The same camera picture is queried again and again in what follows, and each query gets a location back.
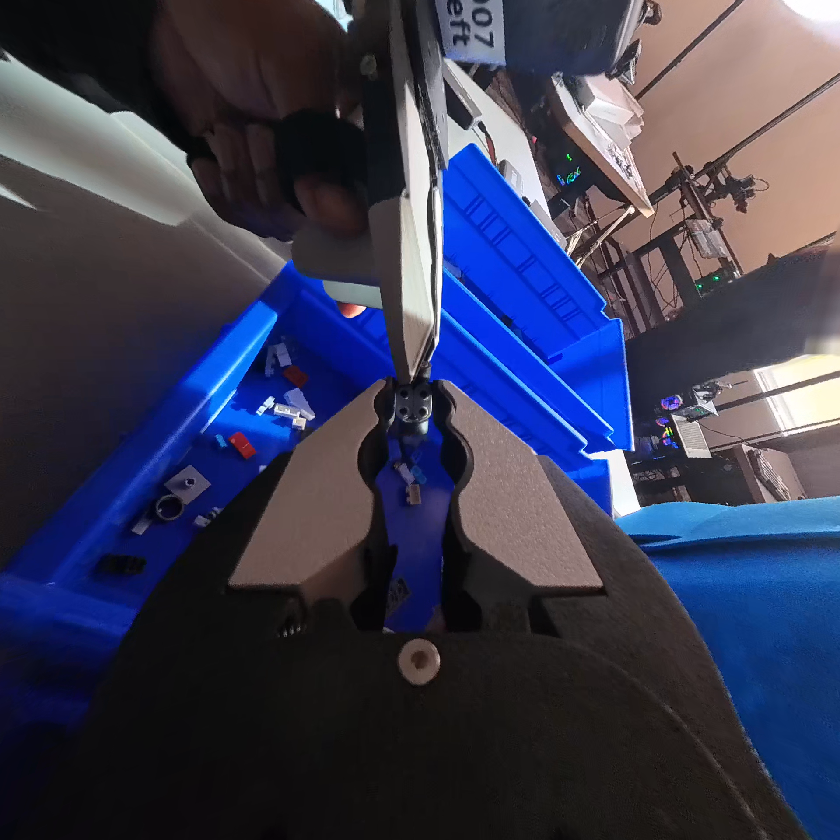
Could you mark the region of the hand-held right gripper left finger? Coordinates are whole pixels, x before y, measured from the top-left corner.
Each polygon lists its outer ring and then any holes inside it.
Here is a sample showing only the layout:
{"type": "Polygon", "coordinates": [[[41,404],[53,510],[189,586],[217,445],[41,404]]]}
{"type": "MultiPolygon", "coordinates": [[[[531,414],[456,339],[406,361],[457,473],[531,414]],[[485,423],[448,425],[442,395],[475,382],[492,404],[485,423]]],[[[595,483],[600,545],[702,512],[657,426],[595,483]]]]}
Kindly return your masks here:
{"type": "Polygon", "coordinates": [[[375,495],[359,456],[386,386],[375,381],[293,450],[228,579],[232,590],[291,592],[307,606],[349,606],[364,591],[375,495]]]}

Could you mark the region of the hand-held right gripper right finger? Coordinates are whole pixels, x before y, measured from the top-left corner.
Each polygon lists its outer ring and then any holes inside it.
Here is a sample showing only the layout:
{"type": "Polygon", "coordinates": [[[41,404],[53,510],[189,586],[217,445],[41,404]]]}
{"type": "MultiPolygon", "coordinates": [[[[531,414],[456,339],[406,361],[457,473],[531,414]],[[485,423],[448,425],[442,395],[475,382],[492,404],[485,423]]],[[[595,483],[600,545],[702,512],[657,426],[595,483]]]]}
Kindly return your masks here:
{"type": "Polygon", "coordinates": [[[443,594],[593,595],[604,588],[535,451],[454,383],[435,383],[440,461],[454,482],[443,594]]]}

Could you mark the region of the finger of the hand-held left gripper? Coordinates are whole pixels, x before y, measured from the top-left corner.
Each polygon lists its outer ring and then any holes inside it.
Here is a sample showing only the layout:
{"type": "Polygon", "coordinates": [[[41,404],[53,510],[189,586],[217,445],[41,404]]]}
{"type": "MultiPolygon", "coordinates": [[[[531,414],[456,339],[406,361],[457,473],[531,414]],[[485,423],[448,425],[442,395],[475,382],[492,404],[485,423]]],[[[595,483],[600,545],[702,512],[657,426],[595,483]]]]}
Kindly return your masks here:
{"type": "Polygon", "coordinates": [[[430,298],[432,302],[433,324],[427,344],[427,365],[431,364],[438,346],[440,319],[442,313],[443,275],[444,275],[444,200],[440,186],[429,188],[427,201],[427,225],[432,267],[430,271],[430,298]]]}
{"type": "Polygon", "coordinates": [[[427,365],[432,332],[432,267],[427,201],[408,196],[373,205],[369,228],[386,334],[396,379],[414,382],[427,365]]]}

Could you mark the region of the small grey black brick assembly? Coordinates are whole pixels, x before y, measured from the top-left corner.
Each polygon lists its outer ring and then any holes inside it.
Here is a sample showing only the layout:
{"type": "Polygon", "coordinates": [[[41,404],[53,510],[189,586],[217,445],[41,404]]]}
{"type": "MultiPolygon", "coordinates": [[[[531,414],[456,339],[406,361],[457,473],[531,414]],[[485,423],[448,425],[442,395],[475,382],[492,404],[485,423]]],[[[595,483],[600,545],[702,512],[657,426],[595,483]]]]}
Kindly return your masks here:
{"type": "Polygon", "coordinates": [[[397,386],[394,401],[395,436],[417,438],[427,435],[433,405],[434,395],[429,380],[397,386]]]}

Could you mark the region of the person's left forearm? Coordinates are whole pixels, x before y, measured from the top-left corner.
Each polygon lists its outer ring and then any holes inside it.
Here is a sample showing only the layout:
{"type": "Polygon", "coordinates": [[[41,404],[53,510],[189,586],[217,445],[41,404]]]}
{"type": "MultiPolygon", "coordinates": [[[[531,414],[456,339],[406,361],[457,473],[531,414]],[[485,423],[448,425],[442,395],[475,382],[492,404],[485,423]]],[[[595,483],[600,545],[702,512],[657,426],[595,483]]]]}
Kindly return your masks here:
{"type": "Polygon", "coordinates": [[[152,1],[2,1],[2,51],[108,112],[137,114],[186,154],[213,160],[153,73],[152,1]]]}

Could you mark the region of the grey desk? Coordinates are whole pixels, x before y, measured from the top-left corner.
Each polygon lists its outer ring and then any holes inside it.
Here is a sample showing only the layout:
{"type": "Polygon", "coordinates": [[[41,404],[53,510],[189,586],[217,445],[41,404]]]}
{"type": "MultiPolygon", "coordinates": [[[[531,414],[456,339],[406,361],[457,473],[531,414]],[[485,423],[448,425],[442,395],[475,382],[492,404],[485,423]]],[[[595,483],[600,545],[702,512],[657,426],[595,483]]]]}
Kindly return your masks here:
{"type": "Polygon", "coordinates": [[[146,121],[13,58],[1,134],[5,565],[291,252],[223,222],[146,121]]]}

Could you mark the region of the person's left hand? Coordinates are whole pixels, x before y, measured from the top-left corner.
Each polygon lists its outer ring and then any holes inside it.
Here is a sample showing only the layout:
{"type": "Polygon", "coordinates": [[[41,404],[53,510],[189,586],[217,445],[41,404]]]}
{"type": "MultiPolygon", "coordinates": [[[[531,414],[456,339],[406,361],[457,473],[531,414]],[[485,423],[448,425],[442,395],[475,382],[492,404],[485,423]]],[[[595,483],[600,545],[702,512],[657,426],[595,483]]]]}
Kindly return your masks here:
{"type": "Polygon", "coordinates": [[[225,222],[281,242],[307,222],[335,237],[365,231],[360,198],[322,175],[297,181],[301,212],[286,202],[269,126],[301,110],[349,117],[357,109],[347,40],[316,2],[159,2],[154,79],[188,134],[209,146],[211,157],[190,168],[225,222]]]}

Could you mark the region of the wooden table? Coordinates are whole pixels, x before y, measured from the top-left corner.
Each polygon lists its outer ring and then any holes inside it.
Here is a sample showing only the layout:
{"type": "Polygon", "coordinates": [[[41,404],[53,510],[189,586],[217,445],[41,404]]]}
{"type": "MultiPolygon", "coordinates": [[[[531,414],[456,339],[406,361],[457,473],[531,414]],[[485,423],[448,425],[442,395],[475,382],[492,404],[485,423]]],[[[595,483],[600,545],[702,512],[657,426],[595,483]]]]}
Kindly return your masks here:
{"type": "Polygon", "coordinates": [[[653,216],[632,150],[644,126],[644,109],[625,85],[605,75],[557,74],[545,99],[555,122],[597,172],[597,183],[610,185],[604,194],[615,195],[643,217],[653,216]]]}

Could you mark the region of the pile of loose toy bricks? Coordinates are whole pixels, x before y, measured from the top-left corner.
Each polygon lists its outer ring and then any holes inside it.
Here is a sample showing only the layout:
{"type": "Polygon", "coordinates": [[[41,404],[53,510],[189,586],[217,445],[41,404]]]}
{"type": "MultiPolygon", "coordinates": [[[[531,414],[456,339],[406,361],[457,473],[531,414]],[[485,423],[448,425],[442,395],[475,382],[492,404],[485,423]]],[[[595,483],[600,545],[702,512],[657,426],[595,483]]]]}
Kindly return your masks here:
{"type": "MultiPolygon", "coordinates": [[[[350,605],[345,605],[356,626],[361,631],[372,632],[381,631],[385,624],[389,609],[389,587],[396,562],[396,547],[388,542],[382,497],[375,481],[389,457],[387,436],[395,431],[394,401],[399,384],[392,376],[381,376],[373,383],[378,380],[387,381],[385,392],[375,400],[380,422],[378,428],[365,439],[359,456],[363,478],[369,480],[369,486],[374,492],[373,527],[364,544],[366,587],[350,605]]],[[[121,610],[120,618],[112,619],[117,627],[112,631],[113,634],[122,636],[127,632],[130,622],[148,601],[154,586],[161,583],[163,574],[174,566],[174,549],[186,547],[185,531],[181,527],[172,526],[172,522],[183,518],[186,513],[197,516],[192,525],[194,534],[198,530],[205,532],[213,522],[221,522],[223,526],[230,527],[234,543],[226,554],[229,571],[222,578],[225,591],[280,593],[300,601],[302,609],[309,611],[313,608],[315,604],[305,605],[298,595],[287,591],[232,590],[228,586],[228,579],[263,515],[291,453],[321,425],[311,428],[294,448],[279,452],[274,460],[266,464],[262,478],[265,481],[275,480],[274,485],[263,484],[256,477],[246,485],[243,473],[233,476],[229,470],[219,471],[221,464],[216,460],[210,465],[213,473],[211,478],[207,478],[192,461],[169,476],[167,481],[154,486],[153,496],[142,499],[143,509],[136,525],[139,531],[151,529],[158,536],[153,537],[152,542],[140,538],[140,546],[127,546],[125,551],[116,546],[111,551],[101,553],[91,569],[92,579],[101,585],[102,593],[111,595],[111,605],[121,610]]]]}

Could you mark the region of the large blue plastic bin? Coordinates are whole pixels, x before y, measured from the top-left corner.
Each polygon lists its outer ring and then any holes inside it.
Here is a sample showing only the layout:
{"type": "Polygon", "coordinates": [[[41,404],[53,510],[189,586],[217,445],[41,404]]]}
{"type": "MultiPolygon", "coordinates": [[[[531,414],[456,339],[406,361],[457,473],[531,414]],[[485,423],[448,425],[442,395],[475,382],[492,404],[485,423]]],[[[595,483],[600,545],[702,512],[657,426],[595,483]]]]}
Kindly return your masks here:
{"type": "MultiPolygon", "coordinates": [[[[97,557],[158,536],[137,529],[142,499],[192,461],[211,478],[219,460],[247,485],[299,440],[288,422],[257,414],[292,387],[278,369],[263,373],[278,343],[308,376],[315,425],[392,373],[382,314],[342,318],[319,282],[287,265],[2,571],[2,838],[31,808],[122,638],[112,632],[121,610],[92,579],[97,557]]],[[[547,456],[611,512],[593,456],[572,469],[547,456]]]]}

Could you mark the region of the black computer tower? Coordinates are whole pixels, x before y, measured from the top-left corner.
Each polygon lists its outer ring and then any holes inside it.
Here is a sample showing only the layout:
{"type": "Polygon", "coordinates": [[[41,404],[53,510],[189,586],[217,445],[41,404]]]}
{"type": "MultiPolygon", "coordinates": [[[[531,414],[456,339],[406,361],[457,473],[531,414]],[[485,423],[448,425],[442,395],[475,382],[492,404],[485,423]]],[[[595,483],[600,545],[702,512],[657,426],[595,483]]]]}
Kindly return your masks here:
{"type": "Polygon", "coordinates": [[[659,448],[669,455],[710,458],[711,451],[700,421],[717,414],[713,399],[697,388],[663,397],[654,415],[655,439],[659,448]]]}

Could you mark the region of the blue fabric chair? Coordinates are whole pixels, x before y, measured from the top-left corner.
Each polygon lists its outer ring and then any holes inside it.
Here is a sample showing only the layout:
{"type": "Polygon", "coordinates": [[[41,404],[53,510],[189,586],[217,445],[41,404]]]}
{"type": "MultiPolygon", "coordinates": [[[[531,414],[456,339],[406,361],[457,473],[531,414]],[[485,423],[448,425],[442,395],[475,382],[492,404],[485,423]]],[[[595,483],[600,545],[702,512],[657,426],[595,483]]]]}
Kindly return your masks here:
{"type": "Polygon", "coordinates": [[[839,838],[839,499],[669,502],[618,518],[704,638],[813,838],[839,838]]]}

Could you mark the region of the black table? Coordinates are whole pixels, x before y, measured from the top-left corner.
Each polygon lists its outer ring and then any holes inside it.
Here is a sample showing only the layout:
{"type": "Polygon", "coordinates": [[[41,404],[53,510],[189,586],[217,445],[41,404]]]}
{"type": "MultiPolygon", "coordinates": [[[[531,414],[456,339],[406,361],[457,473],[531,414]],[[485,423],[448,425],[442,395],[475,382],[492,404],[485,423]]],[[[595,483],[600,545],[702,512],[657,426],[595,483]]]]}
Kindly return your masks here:
{"type": "Polygon", "coordinates": [[[804,248],[757,268],[626,343],[635,417],[693,385],[838,355],[838,244],[804,248]]]}

